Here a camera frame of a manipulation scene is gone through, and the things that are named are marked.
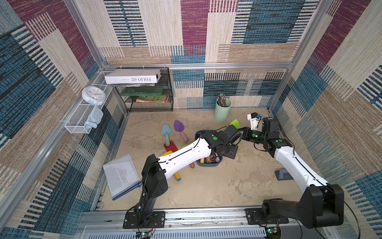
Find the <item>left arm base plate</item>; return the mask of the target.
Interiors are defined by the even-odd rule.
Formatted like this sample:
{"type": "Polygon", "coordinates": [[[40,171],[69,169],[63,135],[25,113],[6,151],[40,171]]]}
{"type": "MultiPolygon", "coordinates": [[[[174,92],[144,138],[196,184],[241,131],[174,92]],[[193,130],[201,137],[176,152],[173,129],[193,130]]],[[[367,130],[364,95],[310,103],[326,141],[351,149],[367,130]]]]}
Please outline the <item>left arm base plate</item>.
{"type": "Polygon", "coordinates": [[[157,229],[164,228],[166,219],[165,211],[154,211],[148,217],[138,217],[136,212],[127,212],[123,221],[123,229],[157,229]]]}

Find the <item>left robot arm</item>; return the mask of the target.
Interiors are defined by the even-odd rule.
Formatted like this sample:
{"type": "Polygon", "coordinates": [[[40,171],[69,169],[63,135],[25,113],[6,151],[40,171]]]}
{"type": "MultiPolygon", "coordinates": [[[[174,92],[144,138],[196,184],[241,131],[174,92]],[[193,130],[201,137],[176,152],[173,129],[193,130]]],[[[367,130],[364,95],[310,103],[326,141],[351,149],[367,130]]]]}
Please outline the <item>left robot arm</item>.
{"type": "Polygon", "coordinates": [[[235,143],[242,139],[242,133],[233,125],[221,131],[207,130],[183,149],[166,156],[147,157],[142,170],[142,192],[134,207],[135,227],[150,227],[156,199],[168,190],[167,179],[191,163],[218,154],[234,159],[238,150],[235,143]]]}

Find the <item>red shovel wooden handle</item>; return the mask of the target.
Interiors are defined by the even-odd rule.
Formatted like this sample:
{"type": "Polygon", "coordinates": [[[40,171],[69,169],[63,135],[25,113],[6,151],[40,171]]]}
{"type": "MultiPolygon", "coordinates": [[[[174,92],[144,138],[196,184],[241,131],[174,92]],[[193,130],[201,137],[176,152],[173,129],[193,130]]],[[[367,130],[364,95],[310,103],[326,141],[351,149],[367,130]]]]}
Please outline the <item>red shovel wooden handle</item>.
{"type": "Polygon", "coordinates": [[[172,140],[170,140],[170,145],[166,145],[164,143],[164,147],[165,147],[166,151],[172,151],[172,152],[178,151],[178,148],[176,147],[176,145],[174,144],[174,142],[172,140]]]}

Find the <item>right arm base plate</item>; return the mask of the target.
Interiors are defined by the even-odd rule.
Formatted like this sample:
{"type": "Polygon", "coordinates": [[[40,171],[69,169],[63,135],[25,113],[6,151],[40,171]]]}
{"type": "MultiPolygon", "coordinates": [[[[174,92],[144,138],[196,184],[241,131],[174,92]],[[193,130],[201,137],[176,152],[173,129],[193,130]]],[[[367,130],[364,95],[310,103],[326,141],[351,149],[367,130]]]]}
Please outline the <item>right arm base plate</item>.
{"type": "Polygon", "coordinates": [[[271,224],[279,225],[289,223],[288,218],[275,215],[265,215],[260,208],[247,208],[244,211],[249,225],[266,227],[271,224]]]}

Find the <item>green trowel yellow handle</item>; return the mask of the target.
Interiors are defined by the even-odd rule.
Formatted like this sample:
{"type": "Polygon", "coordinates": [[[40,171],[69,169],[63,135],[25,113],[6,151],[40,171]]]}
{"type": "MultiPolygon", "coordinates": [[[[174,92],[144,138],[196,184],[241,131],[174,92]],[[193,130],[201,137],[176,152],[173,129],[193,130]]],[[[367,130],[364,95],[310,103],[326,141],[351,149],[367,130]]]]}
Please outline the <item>green trowel yellow handle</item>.
{"type": "Polygon", "coordinates": [[[234,126],[236,129],[240,129],[240,123],[237,119],[233,120],[229,125],[234,126]]]}

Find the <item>yellow shovel blue tip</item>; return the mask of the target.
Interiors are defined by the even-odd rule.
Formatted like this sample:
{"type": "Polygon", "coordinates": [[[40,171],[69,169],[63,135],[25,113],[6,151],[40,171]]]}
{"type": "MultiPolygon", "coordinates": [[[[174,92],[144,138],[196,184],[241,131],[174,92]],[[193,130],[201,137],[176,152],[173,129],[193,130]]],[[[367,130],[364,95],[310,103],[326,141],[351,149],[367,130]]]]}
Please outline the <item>yellow shovel blue tip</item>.
{"type": "MultiPolygon", "coordinates": [[[[169,154],[173,153],[171,150],[167,151],[166,153],[162,154],[162,156],[167,156],[169,154]]],[[[177,181],[181,181],[181,177],[178,172],[174,173],[174,177],[176,178],[177,181]]]]}

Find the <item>light blue trowel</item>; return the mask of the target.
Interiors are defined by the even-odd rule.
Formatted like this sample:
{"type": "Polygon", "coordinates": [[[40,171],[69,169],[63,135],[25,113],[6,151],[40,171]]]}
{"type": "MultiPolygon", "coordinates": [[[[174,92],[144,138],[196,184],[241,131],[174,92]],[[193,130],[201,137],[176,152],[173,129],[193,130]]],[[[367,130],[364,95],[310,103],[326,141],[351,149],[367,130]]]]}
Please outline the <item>light blue trowel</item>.
{"type": "Polygon", "coordinates": [[[172,133],[172,130],[168,124],[163,124],[161,134],[166,138],[166,146],[170,146],[169,135],[172,133]]]}

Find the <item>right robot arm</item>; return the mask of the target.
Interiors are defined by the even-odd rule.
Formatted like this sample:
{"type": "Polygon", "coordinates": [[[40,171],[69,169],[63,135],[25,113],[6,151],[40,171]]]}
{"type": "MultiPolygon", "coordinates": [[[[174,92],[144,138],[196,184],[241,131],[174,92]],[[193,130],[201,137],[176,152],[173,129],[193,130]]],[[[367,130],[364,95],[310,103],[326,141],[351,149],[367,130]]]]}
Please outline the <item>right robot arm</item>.
{"type": "Polygon", "coordinates": [[[250,127],[241,128],[243,140],[261,144],[276,159],[302,191],[301,199],[287,201],[266,199],[261,216],[280,216],[300,221],[306,228],[340,226],[344,221],[344,191],[330,184],[310,168],[296,153],[287,138],[280,137],[280,124],[275,118],[262,118],[257,113],[247,116],[250,127]]]}

